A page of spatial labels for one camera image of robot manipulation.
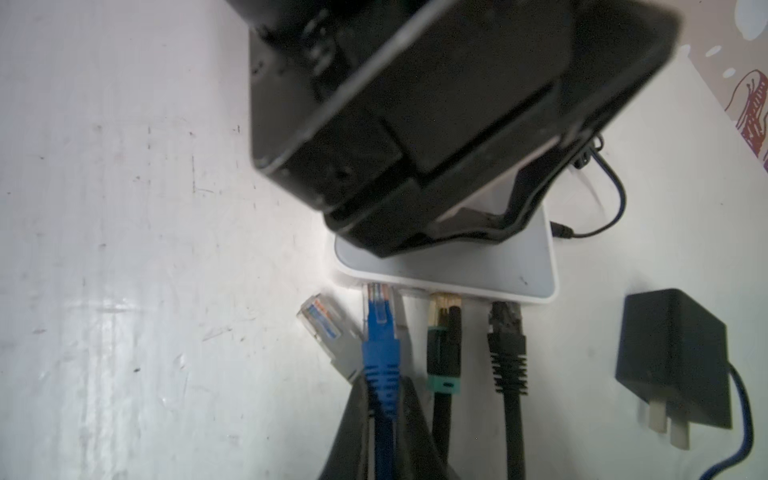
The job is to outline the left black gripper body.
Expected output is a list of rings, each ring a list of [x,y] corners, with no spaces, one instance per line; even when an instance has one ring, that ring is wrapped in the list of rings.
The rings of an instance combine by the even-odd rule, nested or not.
[[[255,169],[380,258],[500,243],[670,60],[652,1],[235,1]]]

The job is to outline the white network switch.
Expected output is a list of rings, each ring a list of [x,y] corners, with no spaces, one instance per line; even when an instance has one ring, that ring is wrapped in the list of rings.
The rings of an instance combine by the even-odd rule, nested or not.
[[[559,293],[544,206],[500,244],[456,241],[382,259],[329,234],[324,260],[334,281],[349,288],[384,283],[412,296],[449,293],[526,304],[547,304]]]

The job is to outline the black power adapter with cord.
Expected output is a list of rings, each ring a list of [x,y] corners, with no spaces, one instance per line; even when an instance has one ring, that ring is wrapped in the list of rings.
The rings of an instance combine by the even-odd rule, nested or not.
[[[572,170],[571,176],[581,182],[583,189],[585,191],[589,191],[593,201],[601,208],[602,212],[605,212],[605,206],[599,196],[598,191],[594,188],[589,178],[581,173],[581,170],[583,170],[590,162],[594,162],[602,170],[605,176],[615,187],[616,193],[618,195],[618,210],[615,216],[605,225],[586,233],[576,232],[570,226],[551,221],[551,234],[554,239],[571,240],[595,237],[614,227],[624,216],[627,206],[627,193],[620,177],[616,174],[616,172],[601,154],[601,151],[604,149],[604,147],[605,140],[602,134],[596,133],[593,139],[571,158],[569,168]]]

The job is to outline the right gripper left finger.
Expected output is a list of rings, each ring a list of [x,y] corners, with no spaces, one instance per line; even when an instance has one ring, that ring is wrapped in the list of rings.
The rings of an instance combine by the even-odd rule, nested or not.
[[[319,479],[366,479],[368,452],[368,384],[364,376],[358,376],[352,384],[333,445]]]

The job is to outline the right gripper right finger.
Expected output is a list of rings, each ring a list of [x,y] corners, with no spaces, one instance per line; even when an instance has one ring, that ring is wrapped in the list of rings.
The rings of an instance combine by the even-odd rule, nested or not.
[[[452,396],[435,394],[432,426],[429,426],[412,379],[401,376],[399,389],[397,478],[458,479],[448,463]]]

